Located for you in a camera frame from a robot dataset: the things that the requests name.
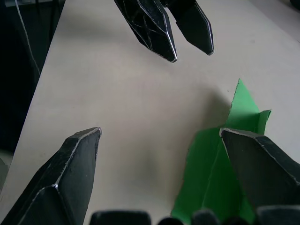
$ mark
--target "green cardboard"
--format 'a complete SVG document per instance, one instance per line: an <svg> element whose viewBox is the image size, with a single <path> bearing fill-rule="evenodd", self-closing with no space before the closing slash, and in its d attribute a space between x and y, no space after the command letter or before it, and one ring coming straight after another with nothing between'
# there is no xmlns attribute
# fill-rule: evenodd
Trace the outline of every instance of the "green cardboard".
<svg viewBox="0 0 300 225"><path fill-rule="evenodd" d="M249 91L239 79L228 118L223 127L263 134L270 110L260 112ZM211 209L225 221L241 216L248 222L254 213L240 188L219 137L219 127L196 134L187 155L181 190L171 215L186 224L199 209Z"/></svg>

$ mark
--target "green paper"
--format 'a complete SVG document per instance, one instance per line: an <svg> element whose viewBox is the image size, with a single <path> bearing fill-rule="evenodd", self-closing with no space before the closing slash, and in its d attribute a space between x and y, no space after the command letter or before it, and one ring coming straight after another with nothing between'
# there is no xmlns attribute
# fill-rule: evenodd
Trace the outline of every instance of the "green paper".
<svg viewBox="0 0 300 225"><path fill-rule="evenodd" d="M260 112L249 91L239 80L224 127L263 134L270 110ZM183 184L172 216L190 224L192 214L211 209L220 221L241 216L248 222L254 213L240 188L219 137L219 127L196 134L187 155Z"/></svg>

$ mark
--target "table surface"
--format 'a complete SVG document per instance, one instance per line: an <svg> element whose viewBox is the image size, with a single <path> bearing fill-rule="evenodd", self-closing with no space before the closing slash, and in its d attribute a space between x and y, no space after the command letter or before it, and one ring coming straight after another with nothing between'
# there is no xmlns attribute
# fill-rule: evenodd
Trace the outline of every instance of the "table surface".
<svg viewBox="0 0 300 225"><path fill-rule="evenodd" d="M138 43L113 0L67 1L0 195L0 221L37 169L73 133L103 135L86 214L142 209L170 214L196 131L224 123L238 78L266 135L300 161L300 44L249 0L200 0L215 53L189 44L170 16L179 60Z"/></svg>

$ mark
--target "black plastic part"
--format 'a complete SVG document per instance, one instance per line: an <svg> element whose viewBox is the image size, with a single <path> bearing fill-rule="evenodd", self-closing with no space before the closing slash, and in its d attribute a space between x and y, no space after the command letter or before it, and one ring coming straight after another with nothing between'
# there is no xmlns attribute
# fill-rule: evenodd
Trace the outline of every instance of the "black plastic part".
<svg viewBox="0 0 300 225"><path fill-rule="evenodd" d="M211 24L198 3L195 0L171 0L165 1L165 5L186 40L206 54L213 54Z"/></svg>
<svg viewBox="0 0 300 225"><path fill-rule="evenodd" d="M176 218L167 217L162 219L158 225L183 225L183 223Z"/></svg>
<svg viewBox="0 0 300 225"><path fill-rule="evenodd" d="M36 172L1 225L82 225L100 136L97 127L67 138Z"/></svg>
<svg viewBox="0 0 300 225"><path fill-rule="evenodd" d="M249 223L240 217L232 217L226 220L223 225L249 225Z"/></svg>
<svg viewBox="0 0 300 225"><path fill-rule="evenodd" d="M255 225L298 225L300 206L265 206L257 210Z"/></svg>
<svg viewBox="0 0 300 225"><path fill-rule="evenodd" d="M221 129L228 157L243 190L256 209L265 205L300 204L300 165L269 138Z"/></svg>
<svg viewBox="0 0 300 225"><path fill-rule="evenodd" d="M137 39L170 62L177 53L168 7L186 40L208 55L214 52L211 25L195 0L114 0Z"/></svg>
<svg viewBox="0 0 300 225"><path fill-rule="evenodd" d="M200 210L193 214L192 225L220 225L220 222L212 211Z"/></svg>
<svg viewBox="0 0 300 225"><path fill-rule="evenodd" d="M151 225L151 218L144 211L98 211L90 225Z"/></svg>
<svg viewBox="0 0 300 225"><path fill-rule="evenodd" d="M158 0L114 0L141 44L170 62L177 60L168 14Z"/></svg>
<svg viewBox="0 0 300 225"><path fill-rule="evenodd" d="M300 0L290 0L291 4L298 10L300 10Z"/></svg>

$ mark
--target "wire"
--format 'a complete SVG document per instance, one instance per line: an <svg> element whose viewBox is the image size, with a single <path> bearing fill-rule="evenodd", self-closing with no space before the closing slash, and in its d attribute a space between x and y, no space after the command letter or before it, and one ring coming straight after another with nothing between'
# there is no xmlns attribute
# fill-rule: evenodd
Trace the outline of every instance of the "wire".
<svg viewBox="0 0 300 225"><path fill-rule="evenodd" d="M22 19L22 15L21 15L21 12L20 12L19 5L18 5L17 0L15 0L15 6L17 7L18 14L19 14L19 17L20 17L20 20L21 20L21 23L22 23L22 26L23 26L23 29L24 29L24 32L25 32L25 36L26 36L26 39L27 39L27 43L28 43L28 47L29 47L29 52L30 52L31 58L32 58L32 60L34 61L34 64L35 64L35 66L36 66L36 68L37 68L37 71L38 71L38 74L41 75L41 72L39 71L37 62L36 62L36 60L34 59L33 54L32 54L32 50L31 50L31 46L30 46L30 43L29 43L29 38L28 38L27 30L26 30L26 28L25 28L25 24L24 24L24 21L23 21L23 19Z"/></svg>

